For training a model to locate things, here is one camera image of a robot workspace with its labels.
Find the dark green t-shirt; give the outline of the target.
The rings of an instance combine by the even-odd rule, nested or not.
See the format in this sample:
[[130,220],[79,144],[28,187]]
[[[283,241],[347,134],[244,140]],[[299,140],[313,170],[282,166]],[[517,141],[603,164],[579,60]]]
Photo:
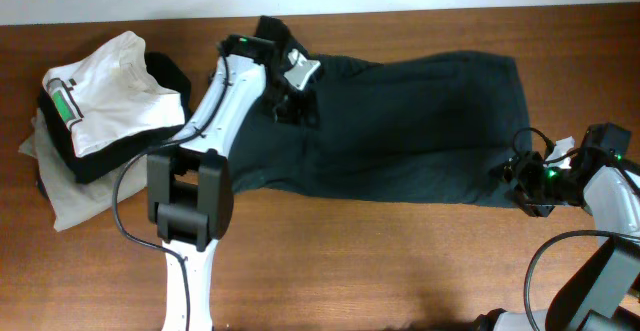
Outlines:
[[257,100],[229,156],[232,189],[504,207],[492,169],[532,146],[516,62],[456,51],[396,63],[322,55],[317,125],[275,123]]

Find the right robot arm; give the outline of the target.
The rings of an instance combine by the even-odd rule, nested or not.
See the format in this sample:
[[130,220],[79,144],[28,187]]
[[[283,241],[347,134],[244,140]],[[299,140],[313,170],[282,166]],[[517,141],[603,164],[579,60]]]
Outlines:
[[[557,205],[591,215],[592,230],[569,231],[546,241],[532,257],[523,285],[524,312],[494,310],[478,330],[636,330],[639,316],[621,307],[639,294],[639,167],[625,159],[630,136],[589,130],[581,145],[567,138],[547,152],[518,151],[502,171],[515,182],[521,207],[546,216]],[[535,268],[545,251],[570,238],[594,237],[594,254],[558,291],[548,308],[531,307]]]

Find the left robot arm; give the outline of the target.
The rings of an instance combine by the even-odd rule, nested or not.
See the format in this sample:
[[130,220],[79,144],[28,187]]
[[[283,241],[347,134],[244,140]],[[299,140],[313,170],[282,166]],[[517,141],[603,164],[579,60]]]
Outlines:
[[166,255],[166,330],[211,330],[210,291],[216,247],[232,216],[229,154],[257,100],[278,121],[295,118],[321,63],[295,47],[231,35],[218,47],[208,89],[184,127],[147,157],[149,219]]

